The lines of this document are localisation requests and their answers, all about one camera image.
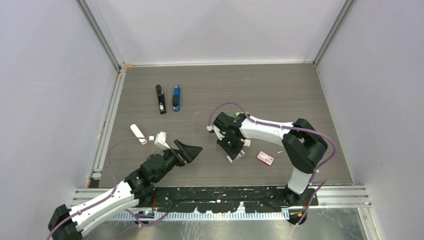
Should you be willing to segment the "blue stapler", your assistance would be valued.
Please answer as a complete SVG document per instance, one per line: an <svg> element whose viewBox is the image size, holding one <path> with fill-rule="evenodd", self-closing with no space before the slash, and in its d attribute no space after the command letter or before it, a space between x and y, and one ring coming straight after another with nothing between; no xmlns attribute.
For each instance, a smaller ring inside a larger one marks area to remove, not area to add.
<svg viewBox="0 0 424 240"><path fill-rule="evenodd" d="M181 88L177 84L173 88L173 95L172 95L172 110L174 112L179 112L181 109Z"/></svg>

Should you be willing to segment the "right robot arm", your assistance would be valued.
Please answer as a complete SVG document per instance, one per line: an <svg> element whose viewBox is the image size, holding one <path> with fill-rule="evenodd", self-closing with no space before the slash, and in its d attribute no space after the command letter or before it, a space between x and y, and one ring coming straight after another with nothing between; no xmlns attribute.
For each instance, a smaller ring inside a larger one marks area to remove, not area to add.
<svg viewBox="0 0 424 240"><path fill-rule="evenodd" d="M283 197L289 206L299 205L306 197L306 189L328 150L328 144L305 119L295 122L274 122L244 113L232 117L220 112L206 127L217 136L217 144L226 152L229 162L245 155L244 147L250 140L262 140L279 145L293 165Z"/></svg>

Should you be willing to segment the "white stapler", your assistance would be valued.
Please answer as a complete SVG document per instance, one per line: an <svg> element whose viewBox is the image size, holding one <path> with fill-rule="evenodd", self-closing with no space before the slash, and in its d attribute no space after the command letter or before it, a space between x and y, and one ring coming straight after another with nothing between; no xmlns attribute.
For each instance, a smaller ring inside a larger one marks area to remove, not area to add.
<svg viewBox="0 0 424 240"><path fill-rule="evenodd" d="M148 138L145 139L144 134L141 132L141 130L138 128L136 124L130 125L130 130L133 132L137 140L142 144L145 145L148 142Z"/></svg>

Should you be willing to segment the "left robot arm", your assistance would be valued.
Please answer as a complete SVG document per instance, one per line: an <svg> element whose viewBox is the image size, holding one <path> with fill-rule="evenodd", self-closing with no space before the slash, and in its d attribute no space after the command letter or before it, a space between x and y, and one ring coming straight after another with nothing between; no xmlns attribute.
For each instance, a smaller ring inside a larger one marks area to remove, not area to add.
<svg viewBox="0 0 424 240"><path fill-rule="evenodd" d="M183 167L201 153L201 146L174 140L176 148L151 154L140 167L98 197L74 207L58 206L47 225L48 240L81 240L105 220L126 209L148 207L154 199L154 185L175 166Z"/></svg>

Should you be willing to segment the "white staple box sleeve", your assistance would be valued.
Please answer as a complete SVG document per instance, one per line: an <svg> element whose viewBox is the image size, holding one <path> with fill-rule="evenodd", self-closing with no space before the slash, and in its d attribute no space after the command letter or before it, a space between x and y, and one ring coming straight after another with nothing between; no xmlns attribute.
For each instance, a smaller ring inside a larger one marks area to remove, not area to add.
<svg viewBox="0 0 424 240"><path fill-rule="evenodd" d="M250 147L251 145L251 140L250 139L244 139L243 140L243 146L244 147Z"/></svg>

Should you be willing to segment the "staple tray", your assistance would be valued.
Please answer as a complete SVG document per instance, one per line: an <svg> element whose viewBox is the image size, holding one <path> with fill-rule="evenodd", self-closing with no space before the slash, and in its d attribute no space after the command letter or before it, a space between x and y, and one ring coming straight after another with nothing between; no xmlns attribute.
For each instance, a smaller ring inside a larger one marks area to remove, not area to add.
<svg viewBox="0 0 424 240"><path fill-rule="evenodd" d="M237 161L237 160L238 160L238 159L237 159L237 160L235 160L235 161L230 161L230 156L229 156L229 155L227 155L227 156L226 156L226 158L227 158L227 160L228 160L230 163L233 163L233 162L235 162L235 161Z"/></svg>

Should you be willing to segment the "black stapler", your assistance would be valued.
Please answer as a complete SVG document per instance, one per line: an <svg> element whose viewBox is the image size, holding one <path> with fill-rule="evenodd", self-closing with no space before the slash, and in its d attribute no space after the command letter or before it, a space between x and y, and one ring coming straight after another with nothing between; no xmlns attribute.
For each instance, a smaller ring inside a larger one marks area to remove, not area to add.
<svg viewBox="0 0 424 240"><path fill-rule="evenodd" d="M155 86L155 90L156 90L156 95L157 95L157 99L158 99L159 113L161 115L166 114L167 109L166 109L165 92L162 89L162 86L160 84L157 84Z"/></svg>

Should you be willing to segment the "red staple box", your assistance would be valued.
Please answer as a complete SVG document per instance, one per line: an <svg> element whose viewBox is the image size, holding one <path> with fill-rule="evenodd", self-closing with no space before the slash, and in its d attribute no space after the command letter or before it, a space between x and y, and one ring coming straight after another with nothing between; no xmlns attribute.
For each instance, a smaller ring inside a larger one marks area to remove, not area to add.
<svg viewBox="0 0 424 240"><path fill-rule="evenodd" d="M267 166L271 166L274 161L272 156L263 151L260 151L256 158Z"/></svg>

